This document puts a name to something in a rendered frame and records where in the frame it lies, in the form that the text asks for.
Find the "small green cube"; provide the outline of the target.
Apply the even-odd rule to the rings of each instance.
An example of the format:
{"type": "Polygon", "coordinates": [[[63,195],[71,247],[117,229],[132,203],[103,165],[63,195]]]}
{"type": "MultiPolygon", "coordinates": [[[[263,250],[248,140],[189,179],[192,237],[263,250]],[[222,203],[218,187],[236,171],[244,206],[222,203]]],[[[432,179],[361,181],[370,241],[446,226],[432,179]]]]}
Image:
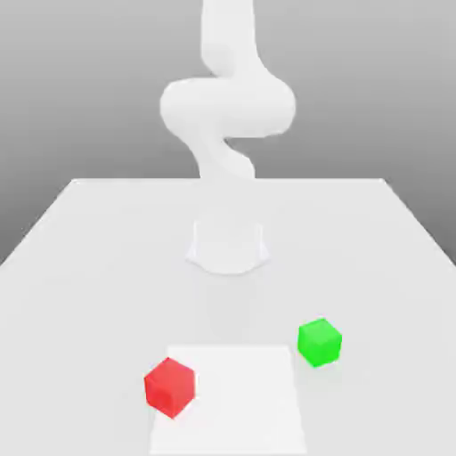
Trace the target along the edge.
{"type": "Polygon", "coordinates": [[[335,362],[340,356],[342,334],[325,318],[298,328],[297,350],[314,367],[335,362]]]}

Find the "small red cube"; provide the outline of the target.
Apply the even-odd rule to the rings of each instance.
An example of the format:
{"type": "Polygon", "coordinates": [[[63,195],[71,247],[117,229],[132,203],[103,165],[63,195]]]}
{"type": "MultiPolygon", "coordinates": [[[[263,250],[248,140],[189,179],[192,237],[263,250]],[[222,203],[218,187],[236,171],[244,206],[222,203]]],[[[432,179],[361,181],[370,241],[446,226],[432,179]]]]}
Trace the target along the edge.
{"type": "Polygon", "coordinates": [[[167,357],[144,377],[147,404],[174,419],[194,399],[193,369],[167,357]]]}

